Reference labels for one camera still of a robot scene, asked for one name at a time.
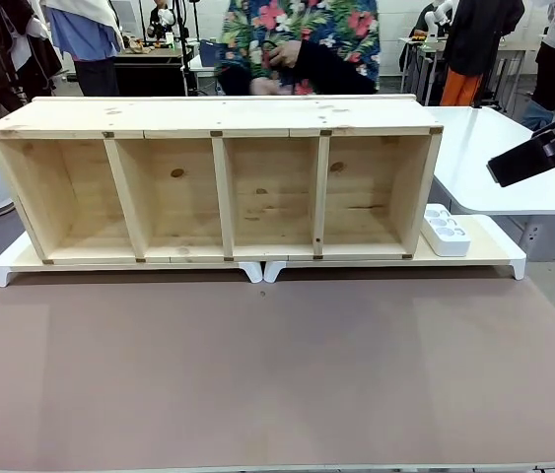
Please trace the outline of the person's right hand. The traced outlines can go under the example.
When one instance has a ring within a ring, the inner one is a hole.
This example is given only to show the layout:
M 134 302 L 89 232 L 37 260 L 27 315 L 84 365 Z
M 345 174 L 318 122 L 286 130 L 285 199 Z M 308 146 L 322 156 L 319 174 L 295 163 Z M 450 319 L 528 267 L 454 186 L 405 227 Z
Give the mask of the person's right hand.
M 253 96 L 279 96 L 282 94 L 281 83 L 265 77 L 255 78 L 250 82 L 249 93 Z

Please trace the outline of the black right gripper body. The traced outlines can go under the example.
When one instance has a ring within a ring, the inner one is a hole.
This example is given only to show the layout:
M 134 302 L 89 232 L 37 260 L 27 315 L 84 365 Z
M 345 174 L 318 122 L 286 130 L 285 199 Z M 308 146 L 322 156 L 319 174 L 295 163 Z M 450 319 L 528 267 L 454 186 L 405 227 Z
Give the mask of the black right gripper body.
M 555 122 L 534 132 L 527 141 L 492 158 L 487 169 L 501 187 L 555 169 Z

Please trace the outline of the person's left hand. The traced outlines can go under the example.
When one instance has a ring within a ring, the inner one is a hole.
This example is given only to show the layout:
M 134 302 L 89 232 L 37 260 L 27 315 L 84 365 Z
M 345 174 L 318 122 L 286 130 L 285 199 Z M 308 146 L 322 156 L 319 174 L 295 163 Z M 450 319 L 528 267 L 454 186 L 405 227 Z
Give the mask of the person's left hand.
M 269 65 L 272 68 L 294 69 L 302 48 L 300 40 L 289 40 L 275 46 L 269 53 Z

